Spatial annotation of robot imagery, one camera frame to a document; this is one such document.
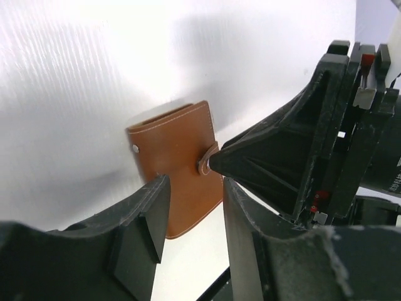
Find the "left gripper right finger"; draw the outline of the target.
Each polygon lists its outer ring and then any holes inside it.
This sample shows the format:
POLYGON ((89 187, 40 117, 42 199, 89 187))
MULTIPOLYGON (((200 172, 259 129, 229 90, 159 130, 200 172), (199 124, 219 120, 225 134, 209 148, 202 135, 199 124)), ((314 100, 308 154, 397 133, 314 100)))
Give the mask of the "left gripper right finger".
POLYGON ((224 180, 234 300, 399 300, 400 228, 301 231, 224 180))

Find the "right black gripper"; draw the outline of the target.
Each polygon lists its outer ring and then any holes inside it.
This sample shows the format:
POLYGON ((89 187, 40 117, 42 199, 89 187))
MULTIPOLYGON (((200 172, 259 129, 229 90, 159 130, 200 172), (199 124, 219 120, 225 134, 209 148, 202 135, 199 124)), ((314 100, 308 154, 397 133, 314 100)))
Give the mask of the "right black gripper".
POLYGON ((227 141, 234 151, 261 142, 276 146, 286 133, 308 148, 294 207, 294 228, 328 225, 393 226, 400 206, 359 196, 359 187, 398 191, 378 158, 395 122, 398 92, 386 87, 391 60, 385 45, 334 40, 310 82, 287 104, 227 141))

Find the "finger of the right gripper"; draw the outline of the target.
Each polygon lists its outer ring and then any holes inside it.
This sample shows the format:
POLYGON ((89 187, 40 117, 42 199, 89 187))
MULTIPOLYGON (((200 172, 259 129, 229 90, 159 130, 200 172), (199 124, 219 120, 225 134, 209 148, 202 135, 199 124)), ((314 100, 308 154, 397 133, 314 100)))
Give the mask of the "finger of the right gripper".
POLYGON ((303 219, 328 208, 322 158, 322 125, 256 124, 227 141, 209 159, 213 171, 230 177, 286 219, 303 219))

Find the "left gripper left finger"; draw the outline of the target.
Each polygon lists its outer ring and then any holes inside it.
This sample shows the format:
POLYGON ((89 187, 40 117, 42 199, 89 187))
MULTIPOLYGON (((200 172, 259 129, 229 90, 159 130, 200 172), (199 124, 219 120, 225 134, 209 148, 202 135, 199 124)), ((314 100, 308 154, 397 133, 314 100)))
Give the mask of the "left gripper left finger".
POLYGON ((162 259, 170 179, 69 226, 1 223, 2 300, 150 300, 162 259))

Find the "brown leather card holder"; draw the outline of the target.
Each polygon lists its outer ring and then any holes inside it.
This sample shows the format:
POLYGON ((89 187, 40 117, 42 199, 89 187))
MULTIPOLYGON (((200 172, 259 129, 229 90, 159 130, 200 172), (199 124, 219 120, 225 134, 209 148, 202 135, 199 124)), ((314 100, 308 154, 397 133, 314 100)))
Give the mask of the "brown leather card holder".
POLYGON ((209 167, 219 144, 207 101, 131 125, 127 134, 145 181, 170 178, 168 239, 190 231, 222 202, 222 176, 209 167))

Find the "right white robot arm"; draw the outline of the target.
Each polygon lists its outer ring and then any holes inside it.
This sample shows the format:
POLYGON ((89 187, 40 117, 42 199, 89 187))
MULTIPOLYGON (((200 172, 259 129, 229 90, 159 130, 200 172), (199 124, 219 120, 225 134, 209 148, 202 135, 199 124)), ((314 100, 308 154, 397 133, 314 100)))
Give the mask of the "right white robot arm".
POLYGON ((284 230, 400 224, 400 19, 385 43, 333 41, 309 83, 209 159, 224 219, 284 230))

